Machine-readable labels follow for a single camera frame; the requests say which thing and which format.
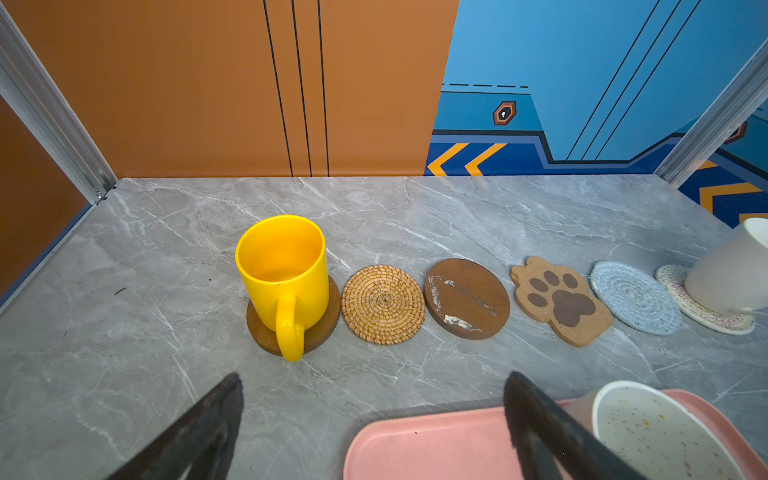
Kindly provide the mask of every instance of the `black vertical stripe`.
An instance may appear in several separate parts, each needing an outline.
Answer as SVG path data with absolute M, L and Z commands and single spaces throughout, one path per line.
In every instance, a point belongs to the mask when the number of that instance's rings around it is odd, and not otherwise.
M 677 36 L 680 34 L 681 31 L 683 31 L 683 28 L 685 27 L 685 24 L 688 23 L 688 20 L 690 20 L 691 15 L 694 14 L 694 12 L 696 11 L 696 8 L 699 6 L 700 3 L 701 3 L 701 0 L 696 2 L 696 5 L 694 6 L 694 9 L 690 11 L 690 14 L 688 14 L 688 18 L 686 18 L 685 22 L 683 22 L 683 26 L 680 27 L 680 30 L 677 31 L 677 34 L 674 36 L 674 38 L 670 42 L 669 46 L 667 47 L 667 50 L 664 50 L 664 54 L 661 55 L 661 58 L 659 58 L 659 61 L 656 63 L 656 66 L 650 72 L 650 75 L 648 75 L 648 78 L 645 79 L 645 83 L 643 83 L 643 86 L 640 87 L 640 90 L 637 92 L 637 95 L 635 95 L 634 98 L 632 99 L 632 103 L 630 103 L 629 107 L 627 107 L 627 111 L 625 111 L 624 114 L 621 115 L 621 118 L 619 119 L 619 123 L 616 124 L 616 126 L 614 127 L 614 130 L 611 132 L 611 134 L 608 135 L 608 139 L 605 141 L 605 143 L 603 144 L 603 147 L 600 149 L 600 151 L 598 151 L 598 155 L 594 158 L 595 160 L 597 160 L 600 157 L 600 154 L 603 153 L 603 149 L 605 149 L 605 146 L 608 145 L 608 141 L 611 139 L 611 137 L 614 136 L 614 134 L 616 133 L 616 129 L 619 128 L 619 125 L 621 124 L 621 121 L 624 120 L 624 117 L 627 116 L 627 112 L 629 112 L 630 108 L 632 108 L 632 105 L 634 105 L 634 102 L 637 100 L 637 97 L 640 97 L 640 93 L 643 91 L 643 88 L 645 88 L 645 85 L 648 83 L 650 78 L 654 76 L 654 72 L 659 67 L 659 64 L 661 63 L 662 60 L 664 60 L 664 57 L 667 56 L 667 52 L 670 50 L 670 48 L 672 48 L 672 44 L 674 43 L 675 40 L 677 40 Z
M 288 129 L 286 128 L 286 115 L 283 112 L 283 97 L 280 96 L 280 81 L 277 79 L 277 62 L 275 61 L 275 48 L 272 46 L 272 30 L 270 29 L 270 14 L 266 12 L 266 0 L 264 2 L 264 18 L 266 19 L 266 34 L 270 37 L 270 50 L 272 51 L 272 67 L 275 69 L 275 83 L 277 84 L 277 101 L 280 103 L 280 116 L 283 118 L 283 133 L 286 135 L 286 151 L 288 152 L 288 166 L 290 176 L 293 176 L 293 163 L 290 161 L 290 146 L 288 145 Z
M 634 41 L 632 42 L 632 45 L 630 45 L 630 47 L 629 47 L 629 50 L 627 50 L 627 54 L 624 56 L 624 60 L 622 60 L 621 63 L 619 64 L 619 68 L 616 69 L 616 73 L 614 73 L 614 77 L 611 79 L 611 81 L 608 82 L 608 86 L 605 88 L 605 91 L 603 92 L 603 96 L 600 97 L 600 100 L 598 100 L 598 104 L 594 106 L 594 110 L 592 111 L 592 115 L 589 116 L 589 120 L 587 120 L 587 123 L 584 124 L 584 128 L 581 129 L 581 133 L 578 135 L 578 138 L 574 142 L 574 146 L 571 147 L 571 151 L 568 152 L 568 156 L 565 158 L 565 160 L 570 158 L 571 154 L 574 153 L 574 149 L 576 148 L 576 145 L 578 144 L 578 141 L 581 140 L 581 135 L 583 135 L 584 131 L 587 130 L 587 126 L 589 125 L 589 122 L 592 121 L 592 117 L 594 116 L 595 112 L 598 111 L 598 107 L 600 107 L 600 103 L 602 103 L 603 98 L 605 98 L 605 95 L 608 93 L 608 90 L 611 89 L 611 85 L 614 84 L 614 80 L 616 80 L 616 75 L 619 74 L 619 71 L 621 71 L 621 67 L 623 67 L 624 63 L 627 61 L 627 57 L 629 57 L 629 54 L 632 52 L 632 48 L 634 48 L 634 44 L 637 43 L 637 40 L 640 38 L 640 35 L 643 34 L 643 30 L 645 30 L 645 26 L 648 25 L 648 21 L 650 21 L 650 17 L 656 11 L 656 7 L 659 6 L 659 2 L 661 2 L 661 0 L 656 0 L 656 5 L 654 5 L 653 9 L 648 14 L 648 18 L 645 19 L 645 23 L 643 23 L 643 27 L 637 33 L 637 37 L 634 38 Z
M 597 139 L 598 139 L 598 135 L 600 134 L 600 132 L 602 132 L 602 131 L 603 131 L 603 127 L 605 126 L 606 122 L 608 122 L 608 118 L 611 118 L 611 114 L 613 114 L 613 113 L 614 113 L 614 110 L 616 109 L 616 106 L 617 106 L 617 105 L 619 105 L 619 102 L 621 101 L 621 98 L 624 96 L 624 93 L 626 93 L 626 91 L 627 91 L 627 89 L 629 88 L 630 84 L 631 84 L 631 83 L 632 83 L 632 81 L 634 80 L 634 76 L 635 76 L 635 75 L 637 74 L 637 72 L 640 70 L 640 67 L 642 67 L 642 66 L 643 66 L 643 63 L 645 62 L 645 59 L 646 59 L 646 58 L 648 58 L 648 55 L 650 54 L 650 51 L 654 49 L 654 45 L 656 45 L 656 42 L 658 41 L 659 37 L 661 36 L 661 33 L 662 33 L 662 32 L 664 31 L 664 29 L 667 27 L 667 24 L 668 24 L 668 23 L 670 22 L 670 20 L 672 19 L 672 16 L 673 16 L 673 15 L 674 15 L 674 13 L 677 11 L 677 7 L 679 7 L 679 6 L 680 6 L 680 3 L 681 3 L 682 1 L 683 1 L 683 0 L 677 0 L 677 5 L 675 5 L 675 6 L 674 6 L 674 8 L 672 9 L 672 13 L 670 13 L 670 16 L 669 16 L 669 18 L 667 18 L 667 21 L 664 23 L 664 25 L 662 25 L 662 26 L 661 26 L 661 30 L 659 30 L 659 33 L 656 35 L 656 38 L 654 38 L 654 42 L 653 42 L 652 44 L 650 44 L 650 47 L 648 48 L 648 51 L 646 51 L 646 52 L 645 52 L 645 56 L 643 57 L 643 59 L 642 59 L 642 60 L 640 60 L 640 64 L 637 66 L 637 68 L 635 68 L 635 69 L 634 69 L 634 73 L 633 73 L 633 74 L 632 74 L 632 76 L 630 77 L 630 79 L 629 79 L 629 81 L 627 82 L 627 84 L 624 86 L 624 90 L 622 90 L 622 91 L 621 91 L 621 94 L 619 95 L 619 98 L 617 98 L 617 99 L 616 99 L 616 101 L 614 102 L 614 106 L 613 106 L 613 107 L 611 107 L 611 111 L 609 111 L 609 112 L 608 112 L 608 115 L 607 115 L 607 116 L 605 117 L 605 119 L 603 120 L 603 123 L 600 125 L 600 128 L 598 128 L 598 132 L 597 132 L 596 134 L 594 134 L 594 137 L 592 138 L 592 141 L 591 141 L 591 142 L 589 142 L 589 146 L 587 146 L 587 150 L 585 150 L 585 151 L 584 151 L 584 154 L 583 154 L 583 155 L 581 155 L 581 160 L 584 160 L 584 157 L 586 157 L 586 156 L 587 156 L 587 154 L 589 153 L 589 149 L 590 149 L 590 148 L 592 148 L 592 144 L 594 143 L 594 141 L 595 141 L 595 140 L 597 140 Z
M 331 160 L 328 156 L 328 114 L 326 112 L 326 66 L 323 61 L 323 20 L 320 16 L 320 0 L 317 0 L 317 31 L 320 35 L 320 74 L 323 76 L 323 122 L 326 125 L 326 168 L 331 176 Z
M 312 177 L 312 154 L 310 153 L 310 130 L 306 125 L 306 103 L 304 103 L 304 81 L 301 78 L 301 53 L 299 52 L 299 30 L 296 28 L 296 6 L 290 0 L 293 11 L 293 34 L 296 36 L 296 61 L 299 63 L 299 86 L 301 87 L 301 108 L 304 110 L 304 134 L 306 135 L 306 157 L 310 161 L 310 177 Z

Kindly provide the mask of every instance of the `speckled bowl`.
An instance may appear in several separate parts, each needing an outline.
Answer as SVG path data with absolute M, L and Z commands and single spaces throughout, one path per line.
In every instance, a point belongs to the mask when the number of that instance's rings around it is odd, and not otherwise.
M 565 407 L 650 479 L 745 480 L 720 440 L 680 403 L 637 382 L 612 382 Z

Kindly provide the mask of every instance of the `worn wooden coaster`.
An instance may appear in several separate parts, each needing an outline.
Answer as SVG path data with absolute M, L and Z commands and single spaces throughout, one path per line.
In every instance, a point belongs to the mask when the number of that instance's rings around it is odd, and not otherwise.
M 328 276 L 328 291 L 328 308 L 326 308 L 326 312 L 312 328 L 304 332 L 304 353 L 313 351 L 328 340 L 331 333 L 333 333 L 333 329 L 336 328 L 336 324 L 339 322 L 341 296 L 339 295 L 339 287 L 336 286 L 336 282 L 330 276 Z M 256 309 L 253 307 L 253 302 L 248 302 L 246 321 L 248 322 L 250 334 L 253 335 L 253 339 L 256 340 L 256 343 L 261 348 L 273 355 L 283 356 L 280 352 L 280 346 L 277 344 L 277 334 L 261 322 L 259 314 L 256 313 Z
M 509 318 L 509 295 L 502 282 L 469 260 L 451 258 L 433 266 L 424 297 L 438 325 L 465 339 L 490 338 Z
M 406 272 L 390 265 L 367 266 L 344 286 L 341 310 L 349 328 L 379 345 L 405 342 L 424 324 L 424 296 Z
M 589 283 L 569 266 L 529 257 L 512 267 L 515 302 L 532 319 L 549 323 L 573 346 L 589 345 L 614 324 L 611 311 L 592 295 Z

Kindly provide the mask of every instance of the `tray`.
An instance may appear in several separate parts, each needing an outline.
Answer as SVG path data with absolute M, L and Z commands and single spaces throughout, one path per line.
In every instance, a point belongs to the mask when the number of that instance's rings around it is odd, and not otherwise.
M 748 479 L 768 478 L 766 464 L 720 410 L 685 390 L 662 392 L 682 403 L 717 435 Z M 523 480 L 503 407 L 382 420 L 366 426 L 346 453 L 344 479 L 378 478 Z

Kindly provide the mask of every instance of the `coaster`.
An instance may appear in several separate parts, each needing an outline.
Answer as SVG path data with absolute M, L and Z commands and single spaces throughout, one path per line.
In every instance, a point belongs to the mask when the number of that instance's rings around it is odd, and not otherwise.
M 723 315 L 704 308 L 685 290 L 688 269 L 680 265 L 664 265 L 656 270 L 656 280 L 672 295 L 680 310 L 692 320 L 728 335 L 746 335 L 755 329 L 755 317 L 751 315 Z
M 537 322 L 549 323 L 565 342 L 589 345 L 614 324 L 611 311 L 592 296 L 589 283 L 569 266 L 529 257 L 512 267 L 515 302 Z
M 675 333 L 683 324 L 680 309 L 654 278 L 621 262 L 597 262 L 589 283 L 594 294 L 619 320 L 652 335 Z
M 349 328 L 379 345 L 405 342 L 424 324 L 422 289 L 410 275 L 389 265 L 367 266 L 352 275 L 341 296 Z
M 469 260 L 435 265 L 424 282 L 427 310 L 442 328 L 470 340 L 494 336 L 509 318 L 509 295 L 496 275 Z
M 313 351 L 328 340 L 331 333 L 333 333 L 333 329 L 336 328 L 336 324 L 339 322 L 341 296 L 339 295 L 339 287 L 336 286 L 336 282 L 333 281 L 330 275 L 328 276 L 328 292 L 328 308 L 326 308 L 326 312 L 312 328 L 304 332 L 304 353 Z M 248 302 L 246 321 L 248 322 L 250 334 L 253 335 L 253 339 L 256 340 L 256 343 L 261 348 L 273 355 L 283 356 L 280 352 L 280 346 L 277 344 L 277 334 L 261 322 L 259 314 L 253 308 L 253 302 Z

